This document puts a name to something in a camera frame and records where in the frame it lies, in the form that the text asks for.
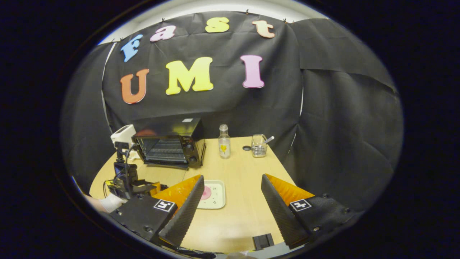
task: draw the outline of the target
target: toaster oven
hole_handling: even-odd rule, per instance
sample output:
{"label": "toaster oven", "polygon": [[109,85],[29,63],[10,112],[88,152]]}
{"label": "toaster oven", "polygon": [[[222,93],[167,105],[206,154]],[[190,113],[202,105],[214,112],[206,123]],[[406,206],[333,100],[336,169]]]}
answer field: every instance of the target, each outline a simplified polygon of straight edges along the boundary
{"label": "toaster oven", "polygon": [[175,168],[203,165],[206,143],[200,118],[159,118],[132,136],[144,164]]}

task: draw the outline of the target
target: plate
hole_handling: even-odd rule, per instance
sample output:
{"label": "plate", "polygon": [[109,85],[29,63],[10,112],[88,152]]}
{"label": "plate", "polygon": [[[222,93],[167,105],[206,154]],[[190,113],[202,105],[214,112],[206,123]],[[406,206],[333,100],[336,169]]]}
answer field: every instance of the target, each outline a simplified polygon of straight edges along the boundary
{"label": "plate", "polygon": [[220,209],[225,206],[225,186],[221,180],[204,180],[204,191],[198,209]]}

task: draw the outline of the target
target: wooden table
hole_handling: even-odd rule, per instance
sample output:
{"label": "wooden table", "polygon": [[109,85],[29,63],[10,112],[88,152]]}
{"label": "wooden table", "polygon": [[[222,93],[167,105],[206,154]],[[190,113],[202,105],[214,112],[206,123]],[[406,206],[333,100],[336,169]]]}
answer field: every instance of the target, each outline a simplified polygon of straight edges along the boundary
{"label": "wooden table", "polygon": [[[274,244],[284,242],[275,219],[260,189],[262,175],[268,173],[294,184],[281,162],[270,149],[263,158],[253,158],[243,146],[251,145],[251,137],[230,139],[231,156],[219,156],[217,139],[206,139],[204,164],[188,171],[137,164],[139,179],[160,181],[172,186],[197,174],[205,180],[221,180],[225,185],[225,206],[220,209],[197,209],[181,246],[206,252],[232,253],[254,250],[253,236],[271,233]],[[90,195],[103,199],[103,182],[115,176],[113,162],[116,153],[101,168],[94,179]]]}

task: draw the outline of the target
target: oven window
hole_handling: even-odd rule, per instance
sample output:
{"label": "oven window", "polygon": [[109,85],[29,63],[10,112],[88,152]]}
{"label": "oven window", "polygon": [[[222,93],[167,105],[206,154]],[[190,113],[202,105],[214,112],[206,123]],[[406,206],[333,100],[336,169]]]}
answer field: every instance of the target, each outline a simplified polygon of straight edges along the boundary
{"label": "oven window", "polygon": [[144,143],[148,144],[145,145],[145,147],[151,146],[149,149],[145,150],[146,160],[187,163],[179,138],[160,140],[144,139]]}

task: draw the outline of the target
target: glass cup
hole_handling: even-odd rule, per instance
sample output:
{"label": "glass cup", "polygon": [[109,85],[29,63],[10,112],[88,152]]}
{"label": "glass cup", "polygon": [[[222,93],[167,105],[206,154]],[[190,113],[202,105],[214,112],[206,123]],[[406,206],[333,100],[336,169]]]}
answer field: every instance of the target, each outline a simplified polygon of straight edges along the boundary
{"label": "glass cup", "polygon": [[264,157],[267,154],[267,144],[264,142],[267,140],[264,134],[253,135],[251,141],[251,152],[253,157]]}

